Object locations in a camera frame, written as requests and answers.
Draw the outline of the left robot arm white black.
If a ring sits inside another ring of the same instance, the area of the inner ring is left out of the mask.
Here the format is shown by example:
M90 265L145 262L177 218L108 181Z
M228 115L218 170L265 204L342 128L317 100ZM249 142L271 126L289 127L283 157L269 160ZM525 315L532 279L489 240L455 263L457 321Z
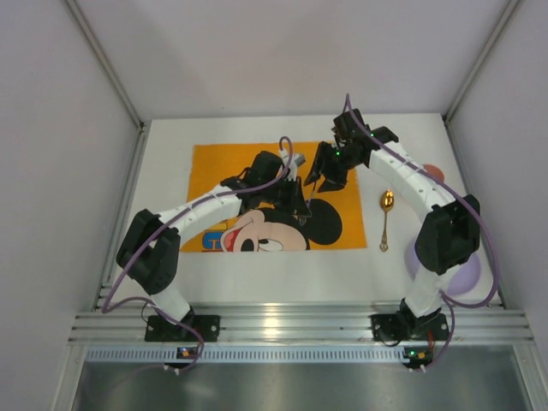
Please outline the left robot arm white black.
M291 217L309 217L298 168L302 154L262 151L238 176L222 180L199 198L168 211L139 211L116 255L122 271L137 282L152 304L174 324L192 308L174 283L180 247L211 226L269 204Z

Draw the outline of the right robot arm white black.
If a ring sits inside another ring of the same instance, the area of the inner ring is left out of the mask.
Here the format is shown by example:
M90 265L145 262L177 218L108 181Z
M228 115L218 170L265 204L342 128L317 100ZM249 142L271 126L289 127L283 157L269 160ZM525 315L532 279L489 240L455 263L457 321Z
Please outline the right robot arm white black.
M480 203L458 198L421 168L387 127L370 129L357 109L334 119L334 142L319 143L307 185L320 191L345 188L348 172L359 165L383 177L411 206L421 228L414 243L420 263L396 317L415 333L439 314L442 294L480 245Z

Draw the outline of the gold spoon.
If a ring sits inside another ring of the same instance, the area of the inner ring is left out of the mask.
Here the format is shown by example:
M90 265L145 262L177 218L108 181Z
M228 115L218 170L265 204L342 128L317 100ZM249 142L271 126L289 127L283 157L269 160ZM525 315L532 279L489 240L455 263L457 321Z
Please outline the gold spoon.
M385 253L389 249L388 244L388 214L393 209L395 204L395 195L391 190L386 190L380 197L379 206L384 214L383 222L383 232L381 235L381 241L379 244L379 249L381 252Z

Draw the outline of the orange Mickey Mouse placemat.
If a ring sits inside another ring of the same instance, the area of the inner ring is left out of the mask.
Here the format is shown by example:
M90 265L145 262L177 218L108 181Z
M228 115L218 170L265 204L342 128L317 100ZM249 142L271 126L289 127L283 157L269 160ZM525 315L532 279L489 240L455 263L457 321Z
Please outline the orange Mickey Mouse placemat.
M247 144L213 144L194 146L191 171L188 178L188 199L193 200L208 192L224 178L238 174L251 165L262 151L279 153L276 142ZM313 250L345 250L366 248L366 230L362 217L361 196L356 170L347 175L344 189L336 192L316 193L316 200L330 203L342 219L342 234L330 245L312 242ZM222 250L220 239L235 224L234 218L211 226L181 246L183 253L213 253Z

